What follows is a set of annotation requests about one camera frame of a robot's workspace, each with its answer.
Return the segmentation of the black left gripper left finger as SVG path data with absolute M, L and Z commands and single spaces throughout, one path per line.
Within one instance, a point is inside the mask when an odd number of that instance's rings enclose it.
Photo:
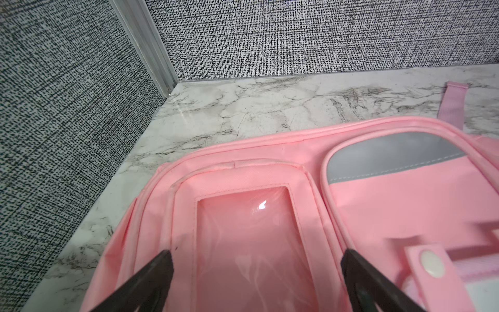
M 163 250 L 93 311 L 160 312 L 165 307 L 173 275 L 171 252 Z

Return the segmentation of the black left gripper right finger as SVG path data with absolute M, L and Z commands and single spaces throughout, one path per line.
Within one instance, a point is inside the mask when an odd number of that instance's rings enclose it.
M 353 311 L 423 311 L 356 250 L 347 249 L 340 265 Z

